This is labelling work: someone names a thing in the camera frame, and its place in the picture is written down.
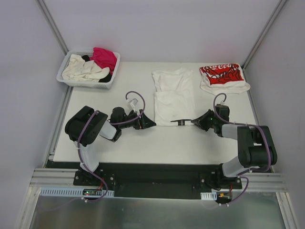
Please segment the plain white t-shirt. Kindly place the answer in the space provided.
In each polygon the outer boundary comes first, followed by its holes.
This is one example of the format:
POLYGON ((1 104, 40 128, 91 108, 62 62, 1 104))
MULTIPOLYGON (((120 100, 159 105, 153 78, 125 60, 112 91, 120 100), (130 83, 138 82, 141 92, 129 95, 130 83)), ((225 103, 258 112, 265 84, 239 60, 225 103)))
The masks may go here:
POLYGON ((154 71, 154 122, 158 126, 192 126, 195 119, 193 72, 180 68, 154 71))

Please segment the Coca-Cola print t-shirt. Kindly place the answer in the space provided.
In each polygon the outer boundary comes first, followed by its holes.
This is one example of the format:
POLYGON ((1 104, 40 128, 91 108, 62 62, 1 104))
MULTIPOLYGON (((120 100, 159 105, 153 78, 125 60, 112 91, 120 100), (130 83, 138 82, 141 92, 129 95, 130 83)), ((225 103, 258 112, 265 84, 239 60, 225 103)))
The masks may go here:
POLYGON ((250 90, 242 68, 237 63, 206 65, 199 68, 202 76, 200 88, 210 94, 241 94, 250 90))

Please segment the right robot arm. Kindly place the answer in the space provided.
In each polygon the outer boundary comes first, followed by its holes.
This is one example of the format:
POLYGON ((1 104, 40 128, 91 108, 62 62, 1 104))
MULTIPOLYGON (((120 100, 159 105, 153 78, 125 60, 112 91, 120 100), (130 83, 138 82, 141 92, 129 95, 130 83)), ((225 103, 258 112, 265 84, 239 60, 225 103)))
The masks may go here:
POLYGON ((231 184, 232 177, 238 177, 249 171, 268 171, 277 163, 277 151, 269 127, 243 125, 229 122, 230 109, 217 104, 214 110, 208 110, 202 116, 191 121, 198 128, 213 129, 219 137, 237 141, 237 156, 221 165, 221 173, 214 176, 219 188, 231 184))

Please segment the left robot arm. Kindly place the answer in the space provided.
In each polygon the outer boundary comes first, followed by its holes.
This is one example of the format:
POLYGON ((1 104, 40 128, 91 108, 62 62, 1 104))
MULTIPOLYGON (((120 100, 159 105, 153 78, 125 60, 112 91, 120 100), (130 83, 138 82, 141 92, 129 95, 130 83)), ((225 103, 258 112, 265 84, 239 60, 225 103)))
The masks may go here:
POLYGON ((107 118, 107 114, 84 106, 65 126, 65 133, 76 146, 81 172, 85 174, 84 180, 91 186, 97 185, 102 179, 96 171, 99 166, 94 145, 97 137, 116 142, 122 135, 122 129, 132 127, 144 130, 156 126, 142 109, 139 114, 134 110, 126 114, 122 107, 116 107, 112 110, 110 120, 107 118))

